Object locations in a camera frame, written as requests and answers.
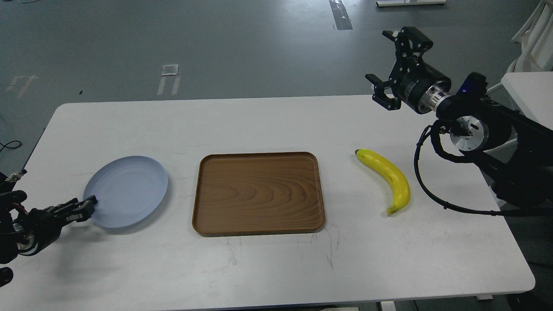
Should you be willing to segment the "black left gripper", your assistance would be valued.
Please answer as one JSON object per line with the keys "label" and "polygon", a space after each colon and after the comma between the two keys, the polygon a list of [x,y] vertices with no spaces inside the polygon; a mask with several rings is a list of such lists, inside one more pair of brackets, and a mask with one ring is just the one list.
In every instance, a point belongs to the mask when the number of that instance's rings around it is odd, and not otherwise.
{"label": "black left gripper", "polygon": [[78,201],[77,197],[67,203],[49,206],[43,210],[32,209],[28,214],[19,214],[13,221],[13,228],[20,238],[16,238],[18,254],[33,256],[55,242],[61,235],[62,223],[83,222],[95,213],[98,204],[94,195]]}

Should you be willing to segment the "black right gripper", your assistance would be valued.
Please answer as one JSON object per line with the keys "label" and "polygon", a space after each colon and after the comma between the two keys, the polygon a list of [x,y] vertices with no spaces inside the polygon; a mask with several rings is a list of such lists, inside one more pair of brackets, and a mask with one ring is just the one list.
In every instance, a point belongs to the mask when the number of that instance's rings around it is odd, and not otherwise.
{"label": "black right gripper", "polygon": [[[414,26],[383,30],[382,35],[393,41],[396,63],[387,81],[366,73],[365,78],[373,86],[372,100],[388,111],[399,110],[403,101],[417,114],[429,113],[429,100],[423,99],[427,91],[435,86],[444,91],[451,89],[451,79],[423,61],[434,42]],[[392,89],[393,97],[385,93],[387,89]]]}

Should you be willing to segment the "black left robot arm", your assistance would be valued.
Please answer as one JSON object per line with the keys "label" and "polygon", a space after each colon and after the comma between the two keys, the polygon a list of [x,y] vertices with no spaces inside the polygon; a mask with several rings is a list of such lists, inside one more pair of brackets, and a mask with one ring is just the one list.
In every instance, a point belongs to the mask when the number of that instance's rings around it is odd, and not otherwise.
{"label": "black left robot arm", "polygon": [[22,203],[25,191],[15,184],[27,171],[22,168],[11,175],[1,175],[0,193],[0,261],[8,264],[18,256],[34,256],[54,243],[64,226],[91,218],[98,204],[93,195],[83,201],[76,197],[57,206],[27,211]]}

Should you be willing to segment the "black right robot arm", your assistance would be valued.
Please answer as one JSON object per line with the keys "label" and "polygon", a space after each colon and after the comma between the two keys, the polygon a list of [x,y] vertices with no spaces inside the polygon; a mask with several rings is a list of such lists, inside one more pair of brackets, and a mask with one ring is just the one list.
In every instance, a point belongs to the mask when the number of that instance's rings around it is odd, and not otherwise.
{"label": "black right robot arm", "polygon": [[[383,108],[399,110],[402,104],[417,114],[434,112],[416,145],[413,168],[417,182],[430,199],[465,214],[504,217],[551,216],[552,130],[521,112],[498,104],[486,91],[486,77],[472,72],[456,92],[449,77],[423,61],[434,45],[414,26],[382,34],[394,43],[395,64],[386,80],[372,73],[372,99]],[[449,203],[431,193],[419,169],[420,152],[429,139],[435,153],[449,162],[470,163],[492,179],[492,191],[513,210],[482,211]]]}

